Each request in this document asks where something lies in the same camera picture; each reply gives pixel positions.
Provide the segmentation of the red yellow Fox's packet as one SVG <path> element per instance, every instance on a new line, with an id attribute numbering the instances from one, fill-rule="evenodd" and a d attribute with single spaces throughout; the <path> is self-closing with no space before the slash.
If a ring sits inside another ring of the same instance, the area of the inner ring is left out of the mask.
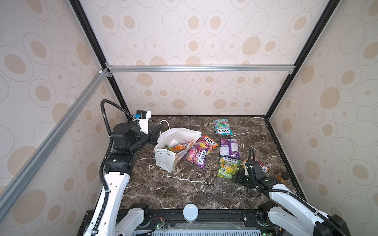
<path id="1" fill-rule="evenodd" d="M 244 161 L 241 162 L 241 166 L 243 167 L 243 169 L 245 170 L 246 169 L 246 163 L 248 162 L 249 160 L 248 159 L 245 159 Z M 257 162 L 259 162 L 260 166 L 261 166 L 261 169 L 263 172 L 267 172 L 269 171 L 269 167 L 263 165 L 262 162 L 260 162 L 259 160 L 257 160 Z"/>

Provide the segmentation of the yellow green Fox's packet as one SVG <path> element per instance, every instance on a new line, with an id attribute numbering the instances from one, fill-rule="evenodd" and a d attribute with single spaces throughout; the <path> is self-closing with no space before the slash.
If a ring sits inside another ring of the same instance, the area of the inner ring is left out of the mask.
<path id="1" fill-rule="evenodd" d="M 240 160 L 221 156 L 217 176 L 232 180 L 234 175 L 239 171 L 240 166 Z"/>

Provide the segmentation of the white paper bag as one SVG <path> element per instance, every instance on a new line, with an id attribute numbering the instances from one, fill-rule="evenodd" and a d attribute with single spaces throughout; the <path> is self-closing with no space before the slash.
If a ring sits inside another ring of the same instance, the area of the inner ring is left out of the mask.
<path id="1" fill-rule="evenodd" d="M 202 137 L 200 131 L 186 128 L 171 128 L 167 120 L 162 120 L 161 125 L 167 124 L 168 129 L 161 132 L 154 147 L 156 165 L 171 173 L 189 149 Z"/>

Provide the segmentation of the orange candy packet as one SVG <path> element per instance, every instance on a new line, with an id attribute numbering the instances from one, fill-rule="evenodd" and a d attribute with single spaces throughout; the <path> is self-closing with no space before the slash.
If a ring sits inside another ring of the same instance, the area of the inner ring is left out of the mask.
<path id="1" fill-rule="evenodd" d="M 172 149 L 170 151 L 172 151 L 174 153 L 179 153 L 179 152 L 187 149 L 189 146 L 190 146 L 190 143 L 176 144 L 175 146 L 172 147 Z"/>

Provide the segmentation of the pink Fox's berries packet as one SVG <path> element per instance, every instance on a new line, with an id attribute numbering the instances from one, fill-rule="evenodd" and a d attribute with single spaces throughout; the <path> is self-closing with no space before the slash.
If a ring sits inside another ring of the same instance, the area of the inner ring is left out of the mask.
<path id="1" fill-rule="evenodd" d="M 208 151 L 209 149 L 206 147 L 192 146 L 184 156 L 184 159 L 204 169 Z"/>

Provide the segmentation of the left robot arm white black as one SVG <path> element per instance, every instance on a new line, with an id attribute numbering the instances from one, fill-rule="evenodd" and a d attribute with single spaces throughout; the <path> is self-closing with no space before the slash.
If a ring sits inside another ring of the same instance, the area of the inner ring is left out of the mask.
<path id="1" fill-rule="evenodd" d="M 106 104 L 121 110 L 131 121 L 111 127 L 105 111 Z M 135 115 L 131 115 L 108 99 L 101 101 L 100 110 L 109 145 L 99 168 L 102 191 L 84 235 L 131 236 L 137 228 L 145 228 L 150 224 L 150 209 L 147 204 L 133 204 L 127 215 L 118 221 L 121 201 L 137 161 L 137 152 L 147 144 L 157 145 L 161 125 L 149 125 L 149 111 L 138 110 Z"/>

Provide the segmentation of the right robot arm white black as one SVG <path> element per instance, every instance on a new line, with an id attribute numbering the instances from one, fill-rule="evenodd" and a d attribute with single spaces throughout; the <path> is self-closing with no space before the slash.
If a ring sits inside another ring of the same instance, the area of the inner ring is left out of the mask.
<path id="1" fill-rule="evenodd" d="M 290 191 L 277 178 L 266 176 L 252 148 L 245 169 L 237 173 L 235 182 L 271 199 L 258 207 L 256 218 L 261 226 L 276 225 L 293 236 L 350 235 L 346 222 L 340 216 L 319 210 Z"/>

